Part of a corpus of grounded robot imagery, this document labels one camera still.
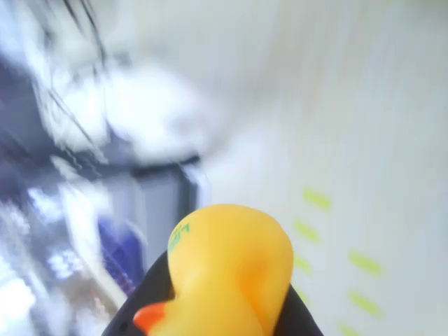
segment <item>orange beak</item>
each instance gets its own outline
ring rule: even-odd
[[[134,325],[148,334],[165,317],[165,303],[155,303],[140,309],[134,316]]]

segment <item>blue object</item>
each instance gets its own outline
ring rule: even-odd
[[[110,218],[98,218],[101,252],[107,272],[128,296],[144,277],[141,243],[130,229],[117,235]]]

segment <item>black holder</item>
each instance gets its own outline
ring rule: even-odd
[[[132,322],[135,313],[142,307],[169,300],[171,297],[172,283],[167,252],[164,252],[148,270],[140,286],[126,300],[102,336],[145,336]],[[299,335],[323,336],[299,295],[289,286],[274,336]]]

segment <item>yellow-green stripe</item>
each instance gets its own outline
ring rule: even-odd
[[[305,189],[303,192],[303,198],[308,203],[311,203],[324,211],[329,211],[331,207],[331,201],[329,196],[324,195],[312,189]]]
[[[317,232],[317,230],[313,227],[307,225],[305,222],[296,219],[294,222],[294,228],[297,230],[299,235],[311,243],[318,245],[321,242],[319,232]]]
[[[341,332],[342,336],[360,336],[359,333],[357,333],[352,327],[349,327],[345,323],[339,324],[339,331]]]
[[[378,262],[355,250],[349,251],[349,260],[358,269],[370,273],[371,275],[375,275],[376,277],[383,273],[383,267]]]
[[[356,292],[355,290],[349,290],[350,301],[361,308],[364,312],[369,313],[374,317],[382,317],[381,308],[375,302]]]
[[[299,270],[302,270],[307,274],[312,274],[313,272],[312,266],[308,262],[308,260],[298,255],[294,255],[294,266],[296,266]]]

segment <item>rubber duck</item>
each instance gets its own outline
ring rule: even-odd
[[[167,250],[175,298],[135,314],[145,335],[273,335],[293,248],[271,216],[229,204],[199,209],[174,228]]]

